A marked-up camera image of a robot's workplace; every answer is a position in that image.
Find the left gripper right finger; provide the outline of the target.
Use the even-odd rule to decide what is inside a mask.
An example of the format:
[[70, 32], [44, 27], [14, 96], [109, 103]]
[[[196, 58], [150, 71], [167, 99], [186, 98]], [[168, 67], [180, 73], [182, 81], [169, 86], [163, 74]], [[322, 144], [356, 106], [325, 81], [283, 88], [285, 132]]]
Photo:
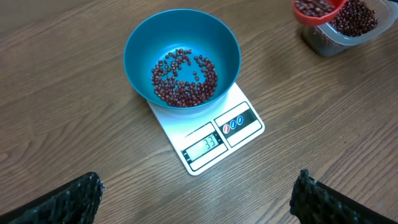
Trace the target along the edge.
[[306, 169], [294, 183], [289, 205], [301, 224], [397, 224], [313, 179]]

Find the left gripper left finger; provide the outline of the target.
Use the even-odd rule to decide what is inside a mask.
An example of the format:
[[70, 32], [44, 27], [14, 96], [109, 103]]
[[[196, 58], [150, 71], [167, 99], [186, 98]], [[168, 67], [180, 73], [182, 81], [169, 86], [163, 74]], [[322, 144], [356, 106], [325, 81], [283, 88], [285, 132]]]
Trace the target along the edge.
[[39, 198], [1, 215], [1, 223], [92, 224], [99, 209], [103, 183], [87, 172]]

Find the red plastic measuring scoop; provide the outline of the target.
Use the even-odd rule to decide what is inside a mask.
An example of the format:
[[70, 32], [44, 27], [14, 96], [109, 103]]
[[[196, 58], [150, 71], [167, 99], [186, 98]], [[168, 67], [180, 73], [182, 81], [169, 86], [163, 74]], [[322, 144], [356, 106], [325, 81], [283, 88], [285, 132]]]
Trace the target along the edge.
[[318, 26], [326, 22], [330, 22], [338, 15], [339, 11], [345, 5], [346, 0], [327, 0], [327, 1], [329, 1], [332, 5], [335, 6], [334, 11], [322, 17], [310, 17], [298, 11], [294, 6], [294, 0], [291, 0], [294, 16], [299, 21], [299, 23], [305, 26]]

